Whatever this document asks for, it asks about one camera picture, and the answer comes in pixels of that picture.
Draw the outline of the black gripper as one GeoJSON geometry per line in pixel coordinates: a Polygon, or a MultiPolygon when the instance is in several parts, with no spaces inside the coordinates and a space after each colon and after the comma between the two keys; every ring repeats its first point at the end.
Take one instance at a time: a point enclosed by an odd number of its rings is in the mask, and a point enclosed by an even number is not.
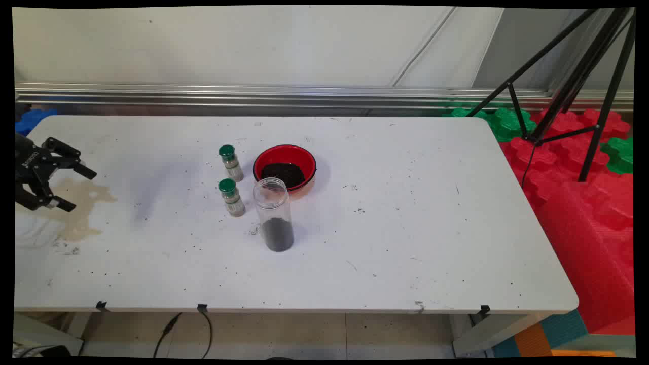
{"type": "Polygon", "coordinates": [[[97,176],[97,173],[81,160],[81,152],[70,145],[55,138],[47,138],[42,148],[35,145],[31,139],[19,133],[15,134],[16,203],[31,211],[46,207],[72,212],[77,206],[63,197],[53,194],[39,196],[33,193],[43,192],[57,169],[71,169],[88,180],[97,176]]]}

